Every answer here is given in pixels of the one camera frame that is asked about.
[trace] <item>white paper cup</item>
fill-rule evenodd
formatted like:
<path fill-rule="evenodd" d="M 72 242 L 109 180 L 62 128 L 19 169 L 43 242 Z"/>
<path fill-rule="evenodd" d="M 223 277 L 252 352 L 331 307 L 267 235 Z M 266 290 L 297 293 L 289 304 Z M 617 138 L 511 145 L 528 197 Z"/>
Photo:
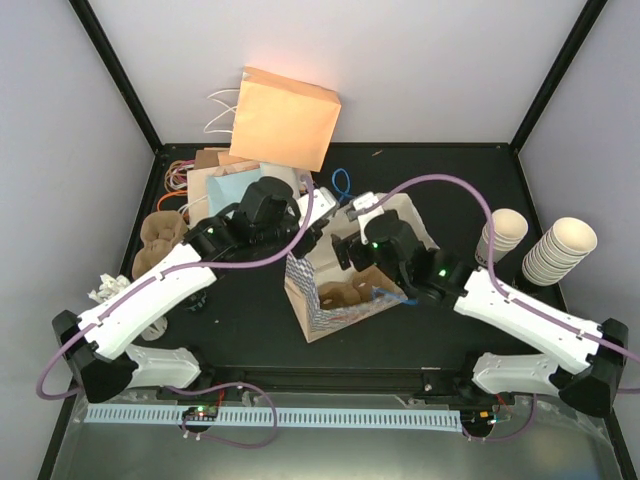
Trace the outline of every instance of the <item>white paper cup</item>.
<path fill-rule="evenodd" d="M 538 273 L 532 271 L 531 266 L 530 266 L 528 260 L 526 260 L 526 259 L 522 262 L 522 274 L 531 283 L 533 283 L 535 285 L 543 286 L 543 287 L 547 286 L 547 285 L 553 285 L 554 283 L 557 282 L 557 280 L 555 280 L 553 278 L 547 279 L 543 275 L 539 275 Z"/>
<path fill-rule="evenodd" d="M 525 258 L 522 262 L 522 273 L 525 277 L 536 285 L 553 285 L 558 283 L 564 275 L 550 275 L 540 272 L 537 267 Z"/>
<path fill-rule="evenodd" d="M 485 226 L 482 229 L 482 239 L 489 243 L 489 233 L 487 231 L 487 227 Z M 502 238 L 498 238 L 497 236 L 493 239 L 493 243 L 495 247 L 502 247 L 504 250 L 510 250 L 513 249 L 516 245 L 518 245 L 518 243 L 520 243 L 520 240 L 504 240 Z"/>
<path fill-rule="evenodd" d="M 510 247 L 505 250 L 505 249 L 502 249 L 501 247 L 495 247 L 493 249 L 493 263 L 498 263 L 513 248 L 514 247 Z M 483 267 L 487 266 L 487 263 L 489 262 L 489 244 L 484 238 L 480 238 L 480 240 L 478 241 L 475 258 L 476 258 L 476 262 L 478 262 L 479 265 L 482 265 Z"/>
<path fill-rule="evenodd" d="M 527 220 L 515 210 L 500 208 L 491 214 L 496 237 L 519 243 L 529 230 Z"/>
<path fill-rule="evenodd" d="M 560 250 L 560 248 L 558 248 L 556 243 L 551 238 L 551 232 L 547 232 L 546 234 L 544 234 L 538 243 L 540 244 L 540 248 L 543 249 L 545 253 L 548 253 L 555 260 L 564 263 L 574 263 L 576 261 L 579 262 L 584 257 L 589 255 L 588 253 L 582 255 L 573 255 Z"/>
<path fill-rule="evenodd" d="M 536 245 L 536 247 L 534 248 L 536 248 L 536 252 L 544 262 L 558 268 L 572 268 L 580 263 L 580 260 L 582 260 L 582 257 L 575 257 L 570 260 L 566 257 L 561 257 L 555 251 L 546 248 L 542 241 L 539 242 L 538 245 Z"/>
<path fill-rule="evenodd" d="M 557 220 L 549 231 L 553 243 L 570 255 L 587 255 L 598 245 L 598 236 L 582 220 L 564 217 Z"/>
<path fill-rule="evenodd" d="M 552 272 L 545 271 L 540 267 L 540 265 L 533 258 L 526 258 L 525 260 L 529 268 L 529 272 L 531 274 L 537 275 L 541 279 L 557 282 L 567 274 L 567 272 L 552 273 Z"/>
<path fill-rule="evenodd" d="M 549 262 L 546 262 L 539 254 L 536 248 L 532 249 L 527 255 L 529 261 L 536 266 L 536 268 L 549 276 L 564 276 L 573 268 L 573 266 L 557 267 Z"/>
<path fill-rule="evenodd" d="M 527 220 L 515 210 L 501 208 L 491 214 L 495 227 L 493 261 L 499 262 L 516 248 L 529 230 Z M 489 255 L 489 224 L 482 228 L 482 235 L 476 247 L 476 261 L 486 267 Z"/>

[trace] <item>brown paper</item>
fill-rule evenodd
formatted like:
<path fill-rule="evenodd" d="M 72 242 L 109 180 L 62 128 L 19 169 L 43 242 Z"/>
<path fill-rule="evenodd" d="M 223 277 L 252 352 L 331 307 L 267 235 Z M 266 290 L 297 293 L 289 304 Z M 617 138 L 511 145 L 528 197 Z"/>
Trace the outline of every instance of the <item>brown paper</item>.
<path fill-rule="evenodd" d="M 246 67 L 230 154 L 319 172 L 340 108 L 334 91 Z"/>
<path fill-rule="evenodd" d="M 220 165 L 232 165 L 234 163 L 251 161 L 242 157 L 234 157 L 229 154 L 229 150 L 218 153 L 218 160 L 220 161 Z"/>
<path fill-rule="evenodd" d="M 218 154 L 220 152 L 229 151 L 228 148 L 205 148 L 196 152 L 196 160 L 193 163 L 194 170 L 202 170 L 203 168 L 217 167 L 220 165 Z"/>
<path fill-rule="evenodd" d="M 318 287 L 320 308 L 333 310 L 361 303 L 360 294 L 350 283 L 329 282 Z"/>
<path fill-rule="evenodd" d="M 374 288 L 382 288 L 397 295 L 403 294 L 402 290 L 389 277 L 374 266 L 366 268 L 362 272 L 356 272 L 351 278 L 351 284 L 358 291 L 363 302 L 370 302 L 374 298 Z"/>

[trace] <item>white wall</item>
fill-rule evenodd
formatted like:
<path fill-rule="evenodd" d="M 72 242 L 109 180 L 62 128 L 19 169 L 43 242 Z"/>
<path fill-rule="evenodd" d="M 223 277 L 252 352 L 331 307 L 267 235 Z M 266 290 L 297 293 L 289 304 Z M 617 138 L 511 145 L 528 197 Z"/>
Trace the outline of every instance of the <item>white wall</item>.
<path fill-rule="evenodd" d="M 35 395 L 51 319 L 117 273 L 153 155 L 68 2 L 0 15 L 0 464 L 36 478 L 60 402 Z M 62 391 L 62 365 L 47 384 Z"/>
<path fill-rule="evenodd" d="M 527 142 L 522 160 L 545 227 L 572 215 L 599 244 L 562 282 L 569 307 L 629 326 L 640 351 L 640 3 L 609 2 Z M 640 386 L 629 362 L 623 385 Z M 640 398 L 619 396 L 620 417 L 640 470 Z"/>
<path fill-rule="evenodd" d="M 585 0 L 91 4 L 167 143 L 228 141 L 205 97 L 246 64 L 337 90 L 338 142 L 507 142 Z"/>

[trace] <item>black metal frame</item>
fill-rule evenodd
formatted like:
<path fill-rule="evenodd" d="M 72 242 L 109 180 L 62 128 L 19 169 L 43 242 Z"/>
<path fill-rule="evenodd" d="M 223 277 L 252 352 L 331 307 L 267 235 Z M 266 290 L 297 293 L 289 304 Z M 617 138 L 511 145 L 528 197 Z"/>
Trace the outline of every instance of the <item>black metal frame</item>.
<path fill-rule="evenodd" d="M 93 9 L 91 8 L 89 0 L 69 0 L 75 10 L 80 22 L 84 26 L 89 38 L 95 46 L 98 54 L 102 58 L 107 70 L 109 71 L 113 81 L 115 82 L 118 90 L 122 94 L 129 110 L 134 116 L 140 130 L 143 132 L 149 146 L 156 154 L 154 163 L 149 175 L 149 181 L 144 191 L 144 196 L 140 209 L 136 216 L 133 232 L 128 243 L 128 247 L 125 253 L 124 261 L 121 267 L 121 273 L 127 274 L 131 271 L 131 262 L 133 261 L 134 253 L 139 249 L 138 232 L 140 225 L 144 217 L 152 209 L 152 203 L 154 200 L 154 186 L 157 184 L 158 179 L 162 175 L 163 168 L 166 161 L 169 158 L 168 149 L 175 148 L 171 145 L 163 145 L 160 137 L 155 131 L 151 120 L 149 119 L 145 109 L 138 98 L 138 95 L 133 88 L 133 85 L 129 81 L 122 64 L 120 63 L 111 43 L 109 42 L 104 30 L 102 29 L 98 18 L 96 17 Z M 542 83 L 538 93 L 536 94 L 531 106 L 529 107 L 522 123 L 520 124 L 515 136 L 513 137 L 509 148 L 511 149 L 514 161 L 517 163 L 519 174 L 522 178 L 523 184 L 526 185 L 526 179 L 524 172 L 522 171 L 518 153 L 522 150 L 525 142 L 529 138 L 531 132 L 535 128 L 536 123 L 542 116 L 547 104 L 551 100 L 553 93 L 562 81 L 565 73 L 569 69 L 571 62 L 580 50 L 584 40 L 591 31 L 591 28 L 598 19 L 602 12 L 607 0 L 587 0 L 584 8 L 582 9 L 578 19 L 576 20 L 569 36 L 564 42 L 558 56 L 556 57 L 551 69 L 549 70 L 544 82 Z M 202 147 L 203 145 L 193 145 L 194 147 Z M 535 206 L 531 198 L 530 192 L 525 192 L 527 197 L 527 203 L 531 210 L 535 212 Z M 535 217 L 534 228 L 538 235 L 542 235 L 542 227 L 540 222 Z M 63 403 L 63 407 L 60 412 L 60 416 L 56 423 L 51 442 L 47 453 L 43 459 L 42 468 L 38 476 L 39 479 L 50 478 L 55 461 L 60 449 L 62 439 L 66 430 L 66 425 L 69 421 L 73 406 L 73 400 L 67 399 Z M 627 450 L 620 425 L 618 423 L 615 412 L 613 412 L 606 419 L 607 429 L 609 436 L 613 444 L 615 455 L 620 465 L 623 478 L 625 480 L 637 479 L 636 472 L 631 462 L 631 457 Z"/>

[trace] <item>black table surface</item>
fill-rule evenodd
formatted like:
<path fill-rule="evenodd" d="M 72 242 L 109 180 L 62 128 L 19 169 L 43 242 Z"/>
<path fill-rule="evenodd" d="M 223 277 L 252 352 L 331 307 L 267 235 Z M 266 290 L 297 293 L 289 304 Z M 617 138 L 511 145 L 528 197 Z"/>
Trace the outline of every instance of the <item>black table surface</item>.
<path fill-rule="evenodd" d="M 175 148 L 166 164 L 194 158 L 195 151 Z M 320 186 L 331 189 L 332 172 L 345 168 L 351 176 L 351 192 L 356 194 L 387 192 L 404 180 L 427 173 L 447 173 L 469 181 L 482 192 L 492 210 L 512 208 L 529 221 L 525 239 L 496 267 L 498 276 L 511 282 L 539 236 L 517 162 L 506 145 L 332 145 L 322 172 L 313 177 Z M 159 182 L 157 198 L 163 193 Z M 460 187 L 442 182 L 413 186 L 407 193 L 436 243 L 473 264 L 485 223 L 475 200 Z M 177 208 L 183 202 L 169 199 L 164 208 Z M 141 344 L 159 348 L 196 346 L 216 367 L 336 372 L 459 368 L 467 352 L 533 352 L 479 320 L 426 305 L 399 305 L 309 344 L 283 282 L 284 261 L 229 273 L 208 289 L 203 311 L 190 314 L 174 309 L 167 315 L 169 328 L 165 335 Z M 538 298 L 554 306 L 562 301 L 552 288 Z"/>

